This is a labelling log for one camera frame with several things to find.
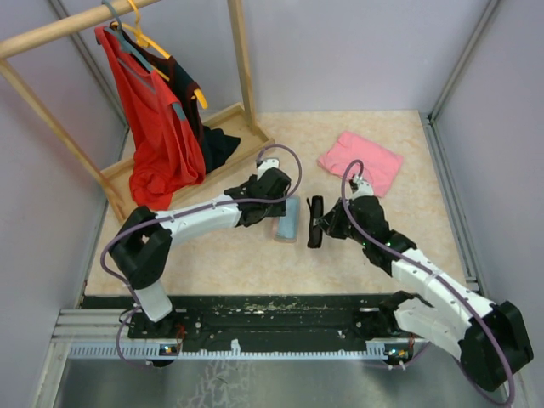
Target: wooden rod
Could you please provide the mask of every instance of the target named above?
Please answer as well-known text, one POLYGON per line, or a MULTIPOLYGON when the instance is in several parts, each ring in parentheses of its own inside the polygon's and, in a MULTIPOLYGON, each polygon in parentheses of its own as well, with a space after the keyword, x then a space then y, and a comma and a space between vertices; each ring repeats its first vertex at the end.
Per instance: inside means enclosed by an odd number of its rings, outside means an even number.
POLYGON ((255 101, 253 99, 253 86, 251 68, 249 65, 249 52, 247 47, 246 23, 241 0, 229 0, 230 25, 232 37, 235 42, 236 63, 238 64, 238 76, 240 77, 241 97, 244 101, 246 121, 253 132, 257 132, 257 120, 255 118, 255 101))
MULTIPOLYGON (((160 0, 133 0, 134 4, 141 9, 149 4, 157 3, 160 0)), ((117 10, 119 15, 133 11, 127 0, 114 0, 111 5, 117 10)), ((0 60, 13 57, 14 55, 24 53, 29 49, 39 47, 40 45, 51 43, 62 37, 69 36, 74 32, 96 26, 113 18, 110 10, 105 5, 100 5, 71 15, 62 20, 57 20, 51 24, 44 25, 8 38, 0 42, 0 60)))
POLYGON ((85 169, 99 182, 102 189, 110 189, 115 197, 122 200, 119 193, 110 183, 110 180, 94 165, 91 159, 85 154, 76 141, 65 131, 56 117, 48 110, 45 104, 37 97, 31 87, 19 75, 11 64, 5 59, 0 59, 0 74, 11 84, 23 100, 42 118, 42 120, 53 130, 60 141, 85 167, 85 169))

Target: wooden clothing rack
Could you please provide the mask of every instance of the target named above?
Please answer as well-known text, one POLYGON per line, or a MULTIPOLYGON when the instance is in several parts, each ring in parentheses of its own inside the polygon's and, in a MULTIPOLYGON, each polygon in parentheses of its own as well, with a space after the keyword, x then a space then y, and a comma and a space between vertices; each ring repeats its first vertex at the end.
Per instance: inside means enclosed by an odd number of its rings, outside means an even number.
MULTIPOLYGON (((133 0, 141 9, 160 0, 133 0)), ((173 195, 171 206, 175 207, 188 196, 203 190, 210 183, 215 183, 232 174, 247 158, 254 156, 264 146, 274 143, 266 132, 258 125, 255 119, 255 104, 252 92, 252 79, 249 67, 249 55, 247 51, 246 27, 242 11, 242 0, 227 0, 229 4, 230 24, 235 44, 236 62, 240 76, 241 94, 243 105, 234 104, 212 115, 204 124, 210 128, 221 127, 225 133, 241 138, 241 143, 235 154, 222 166, 209 173, 204 183, 187 186, 173 195)), ((119 15, 133 11, 127 0, 115 0, 111 2, 119 15)), ((48 107, 37 97, 36 93, 19 75, 15 68, 7 61, 7 58, 25 51, 50 43, 56 39, 69 36, 75 32, 96 26, 112 19, 114 16, 105 5, 91 8, 79 14, 74 14, 65 19, 55 21, 34 30, 27 31, 17 36, 0 42, 0 73, 13 86, 26 103, 42 118, 53 130, 57 137, 64 143, 76 159, 85 167, 93 178, 102 186, 104 193, 110 202, 111 208, 119 221, 123 221, 136 207, 130 190, 128 178, 132 174, 133 159, 129 158, 100 170, 91 161, 82 148, 63 128, 60 121, 51 113, 48 107)))

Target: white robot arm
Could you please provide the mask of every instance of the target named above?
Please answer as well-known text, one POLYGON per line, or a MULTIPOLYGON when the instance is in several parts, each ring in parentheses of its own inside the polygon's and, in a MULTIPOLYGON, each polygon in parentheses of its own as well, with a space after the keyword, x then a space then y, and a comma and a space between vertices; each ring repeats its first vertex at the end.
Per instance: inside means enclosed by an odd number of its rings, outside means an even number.
POLYGON ((383 302, 380 310, 391 332, 415 333, 434 343, 458 360, 465 372, 488 391, 504 383, 507 375, 474 315, 490 328, 512 372, 533 359, 523 318, 513 304, 497 305, 453 280, 427 259, 415 242, 389 228, 379 200, 362 177, 355 176, 350 186, 353 194, 347 207, 353 220, 342 199, 323 215, 322 197, 312 198, 309 247, 320 247, 323 234, 353 239, 362 245, 372 264, 414 289, 415 296, 397 292, 383 302), (456 297, 452 291, 461 296, 456 297))
POLYGON ((108 252, 152 322, 173 310, 160 280, 171 247, 215 230, 248 227, 266 217, 285 215, 283 199, 291 179, 279 165, 278 159, 261 161, 257 175, 213 200, 172 211, 139 207, 128 217, 118 234, 125 236, 108 252), (150 226, 140 228, 142 223, 150 226))

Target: pink cloth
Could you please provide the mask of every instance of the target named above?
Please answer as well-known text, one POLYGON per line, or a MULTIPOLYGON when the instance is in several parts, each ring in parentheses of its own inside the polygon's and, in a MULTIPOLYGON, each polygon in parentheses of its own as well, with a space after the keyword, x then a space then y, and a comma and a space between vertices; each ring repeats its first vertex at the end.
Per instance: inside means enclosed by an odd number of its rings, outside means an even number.
MULTIPOLYGON (((374 189, 374 195, 383 197, 388 192, 402 165, 402 156, 359 136, 356 133, 343 132, 338 141, 318 159, 324 169, 339 177, 343 176, 349 163, 360 159, 365 164, 363 177, 374 189)), ((354 166, 351 178, 359 171, 354 166)))

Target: metal sheet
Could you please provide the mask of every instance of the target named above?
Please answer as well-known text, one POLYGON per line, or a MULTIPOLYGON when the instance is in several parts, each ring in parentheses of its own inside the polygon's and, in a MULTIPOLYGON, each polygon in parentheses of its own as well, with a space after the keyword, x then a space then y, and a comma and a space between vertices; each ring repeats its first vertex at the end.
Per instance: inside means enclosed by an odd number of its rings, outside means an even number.
POLYGON ((180 361, 137 370, 120 360, 68 360, 63 407, 487 407, 452 359, 431 348, 407 371, 353 361, 180 361))

